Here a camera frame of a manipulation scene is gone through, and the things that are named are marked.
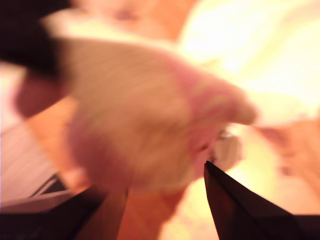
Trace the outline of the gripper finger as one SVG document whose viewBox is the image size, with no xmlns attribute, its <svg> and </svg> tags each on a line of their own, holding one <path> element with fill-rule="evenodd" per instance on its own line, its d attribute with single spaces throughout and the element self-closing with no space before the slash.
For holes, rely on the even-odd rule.
<svg viewBox="0 0 320 240">
<path fill-rule="evenodd" d="M 207 200 L 221 240 L 300 240 L 296 218 L 207 161 Z"/>
<path fill-rule="evenodd" d="M 128 191 L 107 193 L 92 185 L 75 194 L 62 192 L 63 240 L 115 240 Z"/>
<path fill-rule="evenodd" d="M 57 75 L 55 44 L 41 19 L 69 7 L 69 0 L 1 0 L 0 58 Z"/>
</svg>

